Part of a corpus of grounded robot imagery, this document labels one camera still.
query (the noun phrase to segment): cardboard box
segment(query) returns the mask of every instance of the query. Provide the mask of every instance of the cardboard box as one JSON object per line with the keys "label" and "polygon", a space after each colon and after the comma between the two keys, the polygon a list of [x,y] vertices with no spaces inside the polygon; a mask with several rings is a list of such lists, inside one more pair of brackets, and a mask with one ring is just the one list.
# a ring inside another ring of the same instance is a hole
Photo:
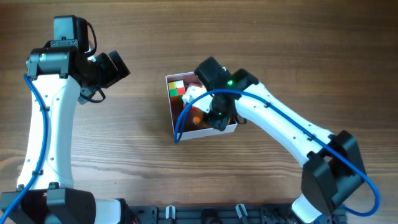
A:
{"label": "cardboard box", "polygon": [[[180,80],[184,81],[185,86],[188,86],[189,84],[192,84],[192,83],[199,83],[199,79],[193,72],[187,72],[187,73],[166,76],[166,87],[167,87],[167,95],[169,96],[170,115],[172,117],[173,133],[175,132],[175,124],[177,123],[177,118],[180,115],[180,109],[182,108],[182,103],[181,103],[181,108],[173,108],[173,105],[177,105],[177,103],[172,102],[172,99],[170,98],[169,83],[180,81]],[[227,127],[225,128],[224,131],[219,131],[214,128],[188,130],[188,131],[183,132],[181,140],[202,138],[205,136],[214,136],[214,135],[218,135],[218,134],[232,133],[235,131],[237,125],[238,124],[235,122],[235,120],[233,118],[231,118],[230,124],[227,125]]]}

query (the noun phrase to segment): white box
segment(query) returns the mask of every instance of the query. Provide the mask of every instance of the white box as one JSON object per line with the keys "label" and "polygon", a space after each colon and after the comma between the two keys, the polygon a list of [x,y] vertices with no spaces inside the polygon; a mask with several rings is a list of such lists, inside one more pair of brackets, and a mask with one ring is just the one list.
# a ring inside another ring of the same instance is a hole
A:
{"label": "white box", "polygon": [[[169,106],[170,106],[170,115],[172,118],[173,133],[175,132],[174,124],[177,121],[175,121],[173,119],[172,102],[171,102],[170,94],[169,94],[169,82],[176,82],[179,80],[183,80],[185,83],[199,83],[199,79],[194,74],[194,72],[187,72],[187,73],[166,76],[166,87],[167,87],[167,95],[169,96]],[[234,119],[231,119],[231,120],[232,120],[231,124],[227,125],[227,127],[225,127],[224,131],[219,131],[214,128],[199,129],[199,130],[194,130],[194,131],[184,131],[182,134],[181,140],[202,138],[202,137],[214,136],[214,135],[218,135],[218,134],[232,133],[235,131],[236,126],[238,124],[237,124],[237,122],[235,122]]]}

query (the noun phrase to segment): orange object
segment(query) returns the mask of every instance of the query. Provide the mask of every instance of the orange object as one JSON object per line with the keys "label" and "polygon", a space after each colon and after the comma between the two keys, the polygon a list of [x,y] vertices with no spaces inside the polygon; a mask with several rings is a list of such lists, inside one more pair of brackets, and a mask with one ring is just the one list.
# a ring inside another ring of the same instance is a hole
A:
{"label": "orange object", "polygon": [[192,119],[192,122],[195,125],[198,125],[201,122],[201,119],[198,116],[194,116],[193,119]]}

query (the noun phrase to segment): black mounting bracket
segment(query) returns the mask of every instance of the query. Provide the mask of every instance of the black mounting bracket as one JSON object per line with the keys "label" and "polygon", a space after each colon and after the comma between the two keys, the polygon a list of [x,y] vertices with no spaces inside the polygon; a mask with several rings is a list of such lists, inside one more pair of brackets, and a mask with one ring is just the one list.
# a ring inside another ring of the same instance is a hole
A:
{"label": "black mounting bracket", "polygon": [[[291,211],[291,204],[245,206],[245,221],[239,218],[236,207],[175,207],[175,216],[167,218],[167,208],[130,207],[139,224],[302,224]],[[332,215],[319,220],[319,224],[347,224],[346,212],[337,209]]]}
{"label": "black mounting bracket", "polygon": [[[4,192],[0,209],[4,212],[20,194]],[[15,223],[86,223],[95,221],[95,199],[92,193],[76,189],[30,190],[9,218]]]}
{"label": "black mounting bracket", "polygon": [[[365,167],[356,139],[347,131],[330,136],[328,144],[360,171]],[[327,162],[323,158],[331,157]],[[303,166],[301,190],[305,198],[322,214],[332,214],[364,182],[364,180],[326,149],[318,154],[310,152],[310,160]]]}

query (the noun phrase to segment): cable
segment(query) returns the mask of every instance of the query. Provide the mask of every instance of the cable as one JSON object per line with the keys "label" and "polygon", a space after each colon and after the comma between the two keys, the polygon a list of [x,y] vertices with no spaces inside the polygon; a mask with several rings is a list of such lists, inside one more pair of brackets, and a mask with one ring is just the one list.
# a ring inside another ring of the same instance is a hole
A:
{"label": "cable", "polygon": [[89,52],[85,52],[85,57],[91,57],[95,54],[95,52],[97,51],[97,38],[95,37],[95,32],[94,32],[94,28],[91,25],[91,23],[87,22],[87,25],[90,27],[91,32],[93,33],[93,38],[94,38],[94,48],[89,51]]}
{"label": "cable", "polygon": [[[296,128],[298,128],[299,130],[301,130],[304,134],[306,134],[308,137],[312,137],[313,134],[308,131],[307,129],[305,129],[303,126],[299,125],[296,121],[294,121],[291,117],[287,116],[285,113],[283,113],[280,109],[276,108],[273,104],[270,104],[267,100],[261,98],[260,96],[254,95],[252,93],[248,93],[245,91],[238,91],[238,90],[228,90],[228,89],[218,89],[218,90],[210,90],[202,95],[200,95],[198,98],[195,98],[191,103],[189,103],[181,112],[181,114],[178,116],[177,119],[177,123],[175,125],[175,132],[174,132],[174,143],[177,144],[182,136],[183,130],[184,130],[184,126],[185,126],[185,120],[187,118],[187,114],[189,112],[189,110],[191,109],[192,105],[197,102],[198,100],[202,99],[203,97],[210,95],[210,94],[215,94],[215,93],[229,93],[229,94],[237,94],[237,95],[244,95],[244,96],[248,96],[251,98],[254,98],[258,101],[260,101],[261,103],[264,103],[265,105],[269,104],[269,107],[271,109],[273,109],[276,113],[280,114],[283,118],[285,118],[287,121],[289,121],[290,123],[292,123]],[[180,125],[181,125],[181,119],[183,120],[183,125],[181,126],[181,130],[180,130]],[[328,146],[327,144],[323,143],[320,139],[318,139],[317,137],[314,137],[313,139],[316,143],[318,143],[319,145],[321,145],[324,149],[326,149],[328,152],[330,152],[331,154],[333,154],[336,158],[338,158],[341,162],[344,162],[350,169],[352,169],[355,173],[357,173],[372,189],[373,194],[374,194],[374,205],[373,208],[370,209],[370,211],[368,212],[357,212],[354,211],[344,205],[342,205],[341,207],[343,209],[345,209],[347,212],[352,213],[353,215],[356,216],[360,216],[360,217],[368,217],[370,215],[373,215],[379,208],[380,206],[380,200],[381,200],[381,196],[379,193],[379,190],[377,189],[376,185],[373,183],[373,181],[367,177],[366,174],[364,174],[362,171],[360,171],[356,166],[354,166],[349,160],[347,160],[346,158],[344,158],[342,155],[340,155],[338,152],[336,152],[335,150],[333,150],[330,146]]]}
{"label": "cable", "polygon": [[101,103],[102,101],[105,100],[106,96],[105,96],[105,93],[102,91],[101,88],[97,88],[97,90],[102,96],[102,99],[100,99],[100,100],[94,100],[93,96],[90,98],[90,97],[87,97],[87,96],[85,96],[85,95],[83,95],[81,93],[80,93],[80,97],[82,97],[83,99],[85,99],[85,100],[87,100],[87,101],[89,101],[91,103]]}
{"label": "cable", "polygon": [[[37,102],[39,102],[42,115],[43,115],[43,141],[42,141],[42,149],[40,151],[40,156],[39,160],[37,161],[35,173],[38,174],[40,172],[40,169],[42,168],[43,160],[44,160],[44,155],[45,155],[45,148],[47,147],[47,138],[48,138],[48,133],[49,133],[49,127],[48,127],[48,117],[47,117],[47,110],[45,107],[45,103],[43,98],[40,96],[40,93],[37,91],[36,87],[33,86],[33,83],[29,79],[29,77],[25,74],[24,75],[25,82],[29,86],[30,90],[32,93],[35,95]],[[21,200],[24,198],[25,194],[29,191],[29,189],[32,187],[33,183],[36,181],[37,175],[32,175],[32,178],[30,181],[27,183],[27,185],[22,189],[22,191],[19,193],[19,195],[14,199],[14,201],[11,202],[10,206],[6,209],[4,214],[2,215],[0,219],[0,223],[3,224],[7,217],[11,214],[11,212],[20,204]]]}

